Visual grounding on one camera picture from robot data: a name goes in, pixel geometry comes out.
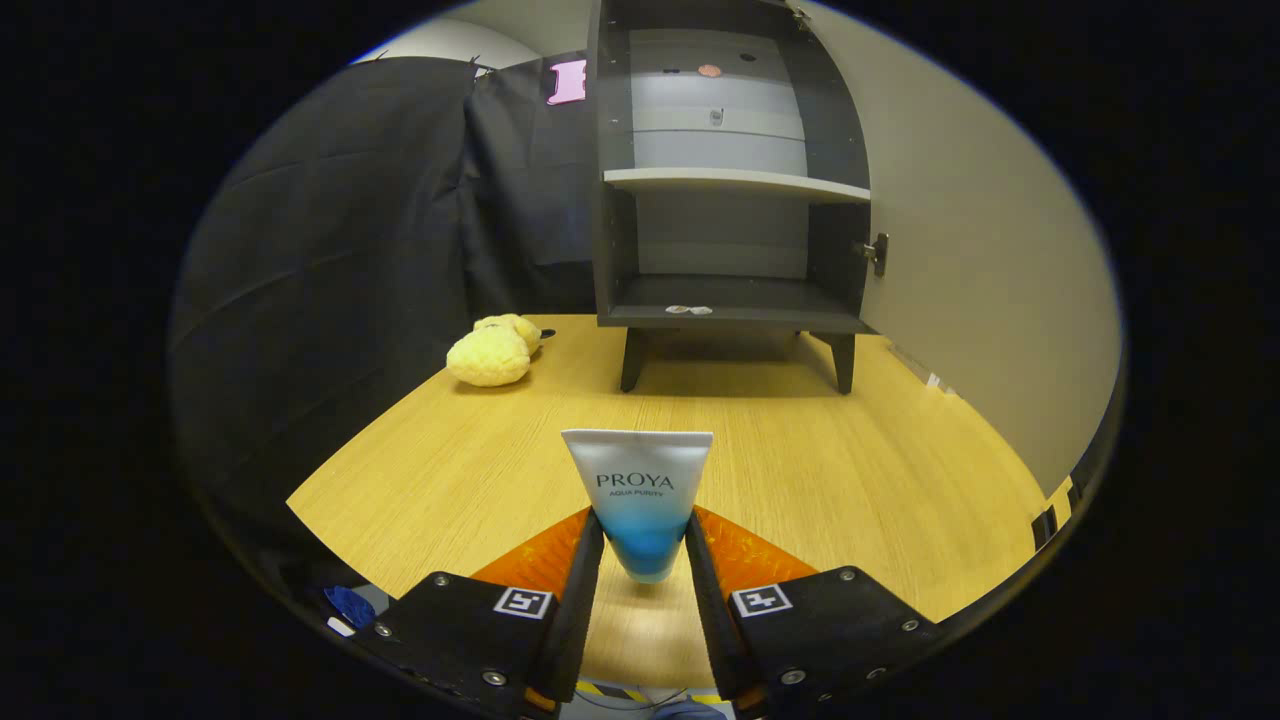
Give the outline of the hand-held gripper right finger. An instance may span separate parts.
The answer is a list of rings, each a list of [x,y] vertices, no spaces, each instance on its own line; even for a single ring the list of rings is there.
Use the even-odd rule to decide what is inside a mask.
[[[847,716],[941,642],[860,568],[817,570],[699,506],[684,541],[716,688],[737,716]]]

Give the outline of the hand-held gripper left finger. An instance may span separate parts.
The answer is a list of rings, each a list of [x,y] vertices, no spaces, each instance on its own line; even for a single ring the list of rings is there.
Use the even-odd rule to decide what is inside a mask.
[[[468,577],[433,571],[374,619],[370,653],[448,719],[556,719],[579,682],[604,546],[582,509]]]

